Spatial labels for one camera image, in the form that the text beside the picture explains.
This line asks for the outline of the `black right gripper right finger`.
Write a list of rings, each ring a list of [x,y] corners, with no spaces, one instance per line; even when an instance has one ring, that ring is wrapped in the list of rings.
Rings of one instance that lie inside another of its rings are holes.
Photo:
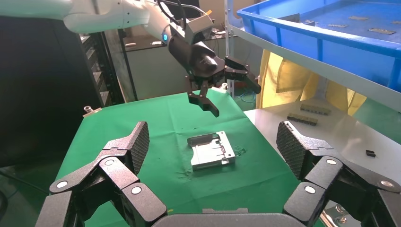
[[[283,207],[285,214],[311,227],[333,201],[364,227],[400,226],[401,187],[394,180],[352,163],[288,121],[279,123],[276,144],[300,181]]]

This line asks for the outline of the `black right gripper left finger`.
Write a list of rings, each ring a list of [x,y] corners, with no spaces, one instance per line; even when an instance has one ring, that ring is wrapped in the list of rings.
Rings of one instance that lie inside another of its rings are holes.
[[[107,202],[131,227],[150,227],[165,217],[166,205],[138,177],[149,142],[143,121],[128,136],[107,142],[92,162],[51,184],[36,225],[83,227]]]

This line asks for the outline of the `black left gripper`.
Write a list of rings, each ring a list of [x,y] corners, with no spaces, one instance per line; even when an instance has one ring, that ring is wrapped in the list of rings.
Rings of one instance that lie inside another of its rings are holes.
[[[189,103],[198,105],[203,111],[210,111],[215,117],[219,117],[219,110],[207,98],[209,87],[220,87],[229,79],[244,82],[256,94],[261,92],[257,76],[250,71],[248,64],[228,55],[223,60],[203,42],[188,44],[175,34],[167,47],[186,70],[184,84]],[[193,89],[199,89],[199,94],[195,94]]]

